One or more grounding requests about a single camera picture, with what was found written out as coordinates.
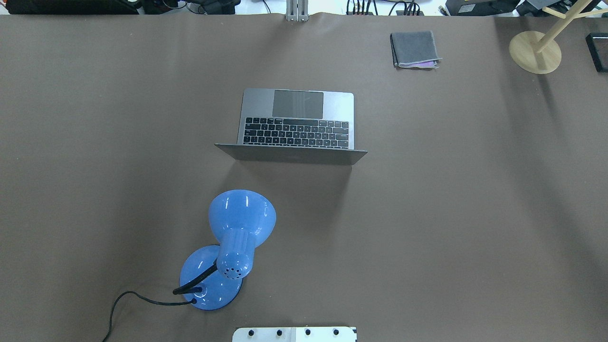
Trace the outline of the grey laptop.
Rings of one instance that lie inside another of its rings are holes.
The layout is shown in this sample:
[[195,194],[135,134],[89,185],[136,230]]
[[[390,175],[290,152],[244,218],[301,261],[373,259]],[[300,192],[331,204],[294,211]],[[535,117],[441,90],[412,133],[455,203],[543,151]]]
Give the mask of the grey laptop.
[[235,144],[216,146],[235,160],[355,165],[354,95],[248,87]]

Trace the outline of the blue desk lamp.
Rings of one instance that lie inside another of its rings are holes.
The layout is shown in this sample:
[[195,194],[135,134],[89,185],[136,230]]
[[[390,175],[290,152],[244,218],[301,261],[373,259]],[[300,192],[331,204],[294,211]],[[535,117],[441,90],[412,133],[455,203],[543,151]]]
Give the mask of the blue desk lamp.
[[217,310],[239,294],[256,248],[275,227],[276,210],[260,193],[233,189],[213,199],[208,217],[218,243],[200,247],[185,260],[173,294],[198,309]]

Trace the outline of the folded grey cloth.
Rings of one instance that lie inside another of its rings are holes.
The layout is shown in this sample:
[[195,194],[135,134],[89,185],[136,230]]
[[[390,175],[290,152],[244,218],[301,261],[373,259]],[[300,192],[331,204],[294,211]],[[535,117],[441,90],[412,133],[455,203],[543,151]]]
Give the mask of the folded grey cloth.
[[389,35],[394,67],[436,69],[439,57],[431,30],[392,32]]

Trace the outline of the wooden mug tree stand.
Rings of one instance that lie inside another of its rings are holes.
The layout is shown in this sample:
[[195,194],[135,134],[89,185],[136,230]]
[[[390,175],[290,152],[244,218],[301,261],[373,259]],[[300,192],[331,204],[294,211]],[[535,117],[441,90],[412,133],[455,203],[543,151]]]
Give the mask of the wooden mug tree stand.
[[574,19],[590,17],[608,12],[608,9],[596,9],[584,12],[590,0],[578,0],[565,14],[549,7],[542,10],[559,20],[548,33],[526,31],[515,35],[509,43],[509,53],[513,61],[525,71],[533,74],[547,74],[555,71],[561,63],[561,49],[555,38]]

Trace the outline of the aluminium frame post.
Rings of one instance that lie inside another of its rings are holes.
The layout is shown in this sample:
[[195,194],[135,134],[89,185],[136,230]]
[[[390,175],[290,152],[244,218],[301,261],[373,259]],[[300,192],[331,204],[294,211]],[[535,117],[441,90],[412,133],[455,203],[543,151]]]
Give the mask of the aluminium frame post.
[[287,0],[286,21],[306,22],[309,20],[308,0]]

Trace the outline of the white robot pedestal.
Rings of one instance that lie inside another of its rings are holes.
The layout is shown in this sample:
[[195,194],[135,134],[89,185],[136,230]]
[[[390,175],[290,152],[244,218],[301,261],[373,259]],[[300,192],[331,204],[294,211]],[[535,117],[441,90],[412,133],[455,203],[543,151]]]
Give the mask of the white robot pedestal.
[[233,342],[357,342],[356,327],[242,327],[236,329]]

